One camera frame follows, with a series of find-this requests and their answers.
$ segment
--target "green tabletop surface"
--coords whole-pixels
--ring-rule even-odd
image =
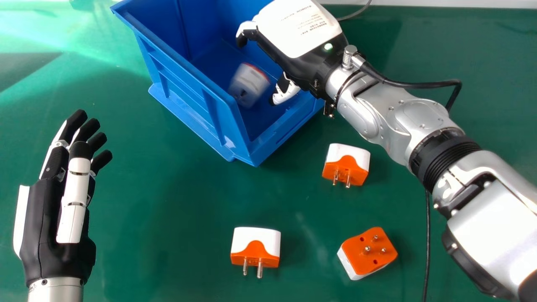
[[[340,116],[314,116],[260,167],[226,162],[147,90],[132,31],[109,0],[0,1],[0,300],[25,301],[12,248],[19,184],[33,184],[63,120],[100,120],[114,160],[97,177],[97,261],[84,301],[418,301],[425,267],[423,188]],[[350,7],[330,8],[341,16]],[[460,78],[452,119],[537,182],[537,11],[373,6],[342,23],[387,76]],[[450,89],[412,91],[445,103]],[[330,143],[371,151],[362,187],[321,177]],[[492,301],[444,252],[432,213],[429,301]],[[236,226],[281,231],[279,269],[231,265]],[[350,281],[344,240],[384,228],[399,256]]]

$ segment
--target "robotic arm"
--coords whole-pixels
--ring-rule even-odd
[[[76,111],[48,148],[39,180],[19,187],[13,248],[22,260],[28,302],[82,301],[82,289],[95,264],[88,237],[88,205],[95,177],[112,159],[100,124]]]
[[[479,290],[537,301],[537,188],[468,138],[445,107],[380,75],[314,0],[269,3],[236,40],[257,42],[282,67],[274,105],[298,92],[290,88],[310,91],[325,115],[337,110],[418,177],[447,219],[444,247]]]

